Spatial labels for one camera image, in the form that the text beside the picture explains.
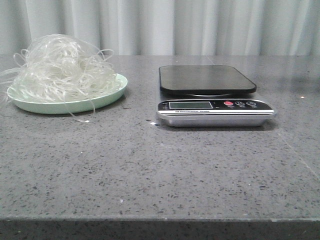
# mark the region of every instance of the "scale platform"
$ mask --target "scale platform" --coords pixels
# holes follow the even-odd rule
[[[258,127],[277,114],[231,66],[162,66],[159,77],[157,115],[168,126]]]

